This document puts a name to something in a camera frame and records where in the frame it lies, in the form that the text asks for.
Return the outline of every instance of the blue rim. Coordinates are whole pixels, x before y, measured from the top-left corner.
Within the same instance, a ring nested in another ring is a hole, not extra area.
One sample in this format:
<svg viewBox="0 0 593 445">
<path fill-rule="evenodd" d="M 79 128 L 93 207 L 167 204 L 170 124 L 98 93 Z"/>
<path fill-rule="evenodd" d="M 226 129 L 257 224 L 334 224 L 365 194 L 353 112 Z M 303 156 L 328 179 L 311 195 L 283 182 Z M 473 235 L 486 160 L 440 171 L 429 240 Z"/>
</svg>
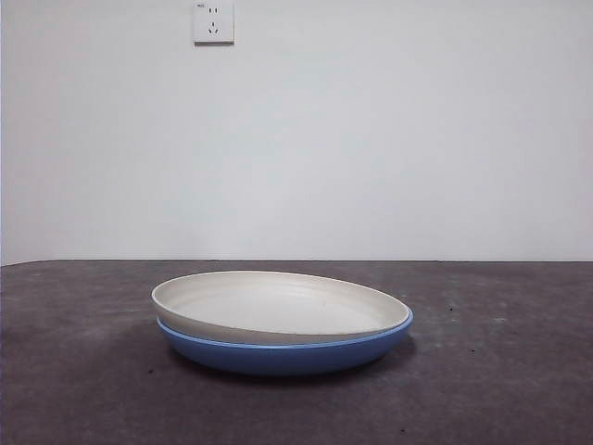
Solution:
<svg viewBox="0 0 593 445">
<path fill-rule="evenodd" d="M 366 337 L 357 337 L 357 338 L 350 338 L 347 340 L 338 340 L 338 341 L 328 341 L 324 343 L 300 343 L 295 345 L 252 345 L 249 343 L 228 343 L 225 341 L 217 341 L 217 340 L 209 340 L 206 338 L 198 338 L 198 337 L 190 337 L 186 334 L 182 334 L 181 332 L 177 332 L 163 324 L 160 319 L 157 318 L 158 326 L 165 331 L 166 333 L 183 338 L 185 340 L 193 341 L 195 343 L 200 343 L 203 345 L 210 345 L 210 346 L 219 346 L 224 348 L 239 348 L 245 350 L 294 350 L 294 349 L 311 349 L 311 348 L 332 348 L 336 346 L 345 346 L 345 345 L 353 345 L 357 343 L 363 343 L 365 341 L 372 341 L 377 338 L 388 337 L 395 334 L 398 331 L 403 331 L 411 324 L 412 320 L 414 319 L 414 315 L 410 308 L 408 308 L 408 318 L 402 323 L 398 324 L 396 327 L 392 327 L 387 331 L 380 332 L 379 334 L 373 334 L 371 336 Z"/>
</svg>

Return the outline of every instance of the dark gray surface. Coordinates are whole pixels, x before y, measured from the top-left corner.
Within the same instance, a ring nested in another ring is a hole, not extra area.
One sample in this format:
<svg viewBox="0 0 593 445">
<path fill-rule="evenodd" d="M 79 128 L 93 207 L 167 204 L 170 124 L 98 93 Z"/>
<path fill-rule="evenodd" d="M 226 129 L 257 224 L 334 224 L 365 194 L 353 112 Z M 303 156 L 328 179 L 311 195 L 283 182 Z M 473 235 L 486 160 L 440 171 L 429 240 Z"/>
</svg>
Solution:
<svg viewBox="0 0 593 445">
<path fill-rule="evenodd" d="M 269 379 L 172 352 L 151 289 L 221 270 L 312 273 L 414 310 L 340 374 Z M 2 443 L 593 443 L 593 263 L 45 261 L 2 268 Z"/>
</svg>

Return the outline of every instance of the ceramic plate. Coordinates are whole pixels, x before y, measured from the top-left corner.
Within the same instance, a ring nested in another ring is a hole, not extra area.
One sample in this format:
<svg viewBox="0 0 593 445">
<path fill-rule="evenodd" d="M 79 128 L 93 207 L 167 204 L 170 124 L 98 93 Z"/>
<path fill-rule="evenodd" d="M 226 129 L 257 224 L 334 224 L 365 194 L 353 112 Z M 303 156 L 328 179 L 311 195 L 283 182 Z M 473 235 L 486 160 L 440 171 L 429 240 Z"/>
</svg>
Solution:
<svg viewBox="0 0 593 445">
<path fill-rule="evenodd" d="M 369 287 L 297 273 L 216 272 L 157 286 L 164 325 L 229 343 L 293 345 L 368 337 L 408 320 L 401 301 Z"/>
<path fill-rule="evenodd" d="M 185 357 L 222 371 L 248 375 L 312 375 L 358 366 L 385 355 L 406 336 L 412 321 L 372 336 L 305 345 L 247 345 L 189 337 L 160 320 L 171 345 Z"/>
</svg>

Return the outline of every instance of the stacked plates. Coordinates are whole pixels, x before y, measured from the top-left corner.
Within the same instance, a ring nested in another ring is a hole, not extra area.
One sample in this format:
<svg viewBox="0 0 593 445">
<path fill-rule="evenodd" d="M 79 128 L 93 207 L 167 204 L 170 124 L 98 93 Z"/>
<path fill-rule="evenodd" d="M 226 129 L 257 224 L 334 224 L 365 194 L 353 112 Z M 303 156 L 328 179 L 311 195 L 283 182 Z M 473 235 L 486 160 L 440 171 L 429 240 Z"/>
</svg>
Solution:
<svg viewBox="0 0 593 445">
<path fill-rule="evenodd" d="M 383 356 L 408 331 L 411 310 L 365 286 L 312 275 L 216 272 L 152 292 L 158 325 L 196 362 L 249 375 L 310 375 Z"/>
</svg>

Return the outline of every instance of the electrical outlet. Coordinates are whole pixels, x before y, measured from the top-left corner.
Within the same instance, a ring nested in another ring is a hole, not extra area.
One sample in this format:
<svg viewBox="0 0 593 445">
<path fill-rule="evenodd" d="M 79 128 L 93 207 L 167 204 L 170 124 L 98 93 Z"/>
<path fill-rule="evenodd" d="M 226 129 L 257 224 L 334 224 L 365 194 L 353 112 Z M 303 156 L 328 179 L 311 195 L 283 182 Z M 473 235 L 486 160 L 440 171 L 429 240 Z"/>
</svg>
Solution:
<svg viewBox="0 0 593 445">
<path fill-rule="evenodd" d="M 194 45 L 234 44 L 233 0 L 194 3 Z"/>
</svg>

